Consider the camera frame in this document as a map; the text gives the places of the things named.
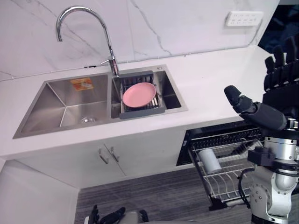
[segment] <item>pink plate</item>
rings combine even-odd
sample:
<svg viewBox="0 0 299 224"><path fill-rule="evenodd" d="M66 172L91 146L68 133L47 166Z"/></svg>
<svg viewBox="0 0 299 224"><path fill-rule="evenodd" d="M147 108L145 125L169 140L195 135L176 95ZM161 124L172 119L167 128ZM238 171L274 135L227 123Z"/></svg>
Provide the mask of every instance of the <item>pink plate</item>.
<svg viewBox="0 0 299 224"><path fill-rule="evenodd" d="M156 95L156 88L151 83L137 83L123 94L123 102L129 107L142 107Z"/></svg>

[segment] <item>orange label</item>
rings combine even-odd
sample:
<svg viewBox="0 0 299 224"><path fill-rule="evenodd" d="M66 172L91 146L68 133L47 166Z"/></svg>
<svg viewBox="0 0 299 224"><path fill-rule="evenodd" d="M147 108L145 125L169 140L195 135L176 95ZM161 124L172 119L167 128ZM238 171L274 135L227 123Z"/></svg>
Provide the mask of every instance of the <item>orange label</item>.
<svg viewBox="0 0 299 224"><path fill-rule="evenodd" d="M73 79L71 80L71 83L73 84L73 87L76 89L76 91L93 89L93 84L90 78Z"/></svg>

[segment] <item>electrical outlet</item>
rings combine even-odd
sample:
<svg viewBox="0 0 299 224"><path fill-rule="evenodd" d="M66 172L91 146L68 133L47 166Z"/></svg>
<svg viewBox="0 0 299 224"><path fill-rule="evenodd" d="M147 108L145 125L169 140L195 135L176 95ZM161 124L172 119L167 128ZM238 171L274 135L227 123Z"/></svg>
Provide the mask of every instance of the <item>electrical outlet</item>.
<svg viewBox="0 0 299 224"><path fill-rule="evenodd" d="M259 11L231 11L226 19L228 27L257 26L263 18Z"/></svg>

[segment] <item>wire rack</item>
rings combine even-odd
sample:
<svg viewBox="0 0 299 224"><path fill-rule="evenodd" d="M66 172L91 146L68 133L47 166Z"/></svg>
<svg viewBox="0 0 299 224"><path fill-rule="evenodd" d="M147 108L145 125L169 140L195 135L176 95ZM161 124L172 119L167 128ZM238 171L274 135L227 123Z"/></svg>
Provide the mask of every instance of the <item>wire rack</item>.
<svg viewBox="0 0 299 224"><path fill-rule="evenodd" d="M130 77L130 78L122 79L121 80L121 98L123 96L123 93L125 91L127 91L127 89L130 88L132 85L135 85L137 83L143 83L143 82L147 82L147 83L151 83L151 84L155 85L152 75L147 75L147 76L143 76L143 77ZM152 99L152 101L143 107L132 108L132 107L126 106L124 103L122 103L121 112L148 110L148 109L152 109L152 108L158 108L158 107L160 107L160 105L161 105L161 100L160 100L159 94L156 93L156 95Z"/></svg>
<svg viewBox="0 0 299 224"><path fill-rule="evenodd" d="M210 210L243 203L238 191L238 177L246 168L254 164L247 161L249 149L262 146L262 135L258 128L237 133L222 134L208 138L196 139L188 148L189 155L203 182L205 191L211 202ZM212 149L221 170L208 174L200 160L199 152ZM251 173L246 173L242 179L242 189L245 196L250 194L253 179Z"/></svg>
<svg viewBox="0 0 299 224"><path fill-rule="evenodd" d="M126 92L128 88L131 86L138 84L138 83L151 83L154 86L157 86L154 82L154 75L153 72L143 72L138 76L133 77L123 77L121 78L121 119L127 119L127 118L134 118L134 117L140 117L140 116L146 116L146 115L152 115L157 113L163 113L165 112L165 108L162 105L162 96L158 92L156 92L155 97L145 106L138 107L138 108L132 108L129 106L126 106L122 99L123 94Z"/></svg>

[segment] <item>cabinet handle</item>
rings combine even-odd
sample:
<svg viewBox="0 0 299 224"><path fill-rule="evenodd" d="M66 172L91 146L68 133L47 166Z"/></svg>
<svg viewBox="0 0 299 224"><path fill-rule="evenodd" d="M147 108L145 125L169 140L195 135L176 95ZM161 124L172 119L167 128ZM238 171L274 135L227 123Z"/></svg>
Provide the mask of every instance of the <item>cabinet handle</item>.
<svg viewBox="0 0 299 224"><path fill-rule="evenodd" d="M112 154L112 156L115 158L115 160L116 160L117 162L120 161L120 157L115 153L115 151L114 151L114 147L111 147L111 154Z"/></svg>
<svg viewBox="0 0 299 224"><path fill-rule="evenodd" d="M104 157L101 148L99 148L99 156L100 156L100 158L104 161L104 163L106 163L106 164L109 163L109 158L108 158L108 157Z"/></svg>

